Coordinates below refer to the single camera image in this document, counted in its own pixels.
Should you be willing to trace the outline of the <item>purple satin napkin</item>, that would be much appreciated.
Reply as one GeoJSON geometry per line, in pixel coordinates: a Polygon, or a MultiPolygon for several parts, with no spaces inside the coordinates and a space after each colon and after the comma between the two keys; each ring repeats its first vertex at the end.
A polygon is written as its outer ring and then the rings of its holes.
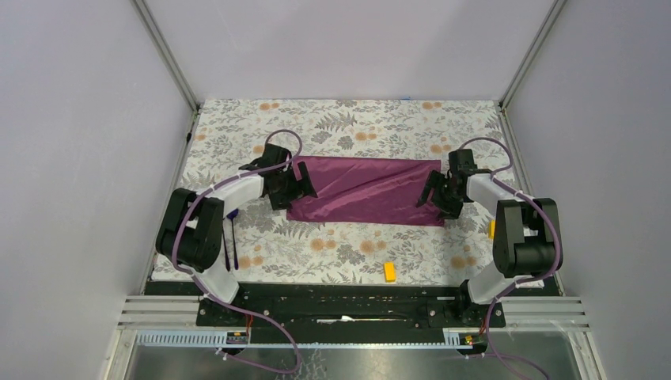
{"type": "Polygon", "coordinates": [[[303,156],[316,197],[291,204],[286,218],[299,222],[358,222],[442,226],[438,209],[417,207],[438,160],[303,156]]]}

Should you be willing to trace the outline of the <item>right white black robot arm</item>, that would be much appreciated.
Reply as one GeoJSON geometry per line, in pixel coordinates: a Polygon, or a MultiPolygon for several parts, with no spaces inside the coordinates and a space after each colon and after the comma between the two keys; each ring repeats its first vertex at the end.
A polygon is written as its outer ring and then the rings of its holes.
{"type": "Polygon", "coordinates": [[[438,309],[430,304],[429,321],[486,325],[499,299],[523,283],[552,276],[563,262],[556,202],[533,198],[501,182],[475,163],[472,150],[449,153],[449,170],[428,174],[417,201],[431,203],[441,220],[456,220],[464,205],[478,203],[495,218],[492,262],[453,291],[438,309]]]}

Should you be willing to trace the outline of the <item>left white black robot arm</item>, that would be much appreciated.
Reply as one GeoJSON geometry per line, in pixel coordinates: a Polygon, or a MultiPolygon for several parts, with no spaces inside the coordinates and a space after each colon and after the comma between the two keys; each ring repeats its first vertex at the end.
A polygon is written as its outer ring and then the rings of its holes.
{"type": "Polygon", "coordinates": [[[201,191],[173,190],[157,232],[156,251],[216,303],[215,315],[226,325],[241,322],[246,306],[236,298],[240,285],[230,272],[232,264],[219,258],[224,221],[233,211],[264,197],[274,211],[289,210],[304,197],[317,197],[307,164],[270,143],[260,157],[225,180],[201,191]]]}

